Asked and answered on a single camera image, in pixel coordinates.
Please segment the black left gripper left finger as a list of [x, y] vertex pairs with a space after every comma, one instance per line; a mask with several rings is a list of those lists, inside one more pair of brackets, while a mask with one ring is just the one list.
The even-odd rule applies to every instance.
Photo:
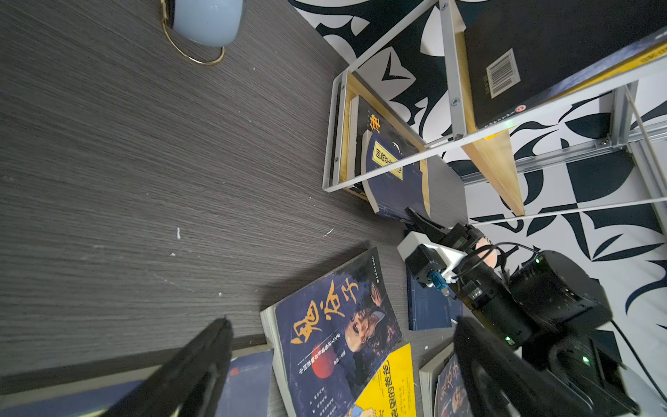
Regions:
[[232, 357], [234, 332], [216, 319], [105, 416], [214, 416]]

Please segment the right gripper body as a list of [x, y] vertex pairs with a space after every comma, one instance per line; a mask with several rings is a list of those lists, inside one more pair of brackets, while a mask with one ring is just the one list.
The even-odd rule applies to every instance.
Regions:
[[481, 231], [461, 223], [449, 231], [448, 242], [467, 254], [454, 270], [457, 276], [454, 292], [502, 342], [524, 344], [532, 336], [532, 320], [512, 298], [505, 277], [487, 266], [485, 257], [478, 257], [475, 246], [482, 237]]

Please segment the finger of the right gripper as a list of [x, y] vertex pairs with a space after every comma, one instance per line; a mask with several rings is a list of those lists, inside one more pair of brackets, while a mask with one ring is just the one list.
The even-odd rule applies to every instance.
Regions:
[[448, 243], [449, 231], [447, 229], [423, 217], [423, 215], [414, 211], [412, 208], [407, 208], [406, 214], [408, 216], [408, 220], [406, 221], [408, 231], [424, 234], [432, 243]]

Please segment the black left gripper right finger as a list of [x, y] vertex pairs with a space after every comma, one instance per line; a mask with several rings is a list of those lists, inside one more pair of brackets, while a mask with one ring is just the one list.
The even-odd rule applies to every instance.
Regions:
[[453, 344], [473, 415], [593, 415], [564, 383], [536, 370], [474, 319], [458, 319]]

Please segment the navy book yellow label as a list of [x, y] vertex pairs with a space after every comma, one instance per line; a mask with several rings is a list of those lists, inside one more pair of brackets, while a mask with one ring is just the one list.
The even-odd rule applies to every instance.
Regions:
[[[361, 137], [361, 173], [395, 163], [418, 149], [393, 132], [368, 130]], [[427, 166], [424, 161], [412, 163], [362, 182], [363, 189], [377, 215], [408, 221], [409, 209], [428, 217], [430, 201]]]

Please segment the dark purple portrait book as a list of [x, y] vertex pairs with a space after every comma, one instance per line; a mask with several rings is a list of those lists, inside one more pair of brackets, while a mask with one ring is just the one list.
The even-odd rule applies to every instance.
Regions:
[[261, 320], [290, 416], [353, 415], [402, 338], [376, 248], [264, 309]]

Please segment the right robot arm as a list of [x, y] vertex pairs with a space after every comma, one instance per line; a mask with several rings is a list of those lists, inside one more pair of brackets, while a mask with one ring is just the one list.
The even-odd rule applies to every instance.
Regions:
[[446, 229], [407, 212], [399, 253], [416, 286], [462, 302], [452, 397], [474, 416], [663, 416], [666, 397], [648, 371], [623, 364], [620, 327], [602, 284], [552, 250], [508, 273], [503, 243], [475, 227]]

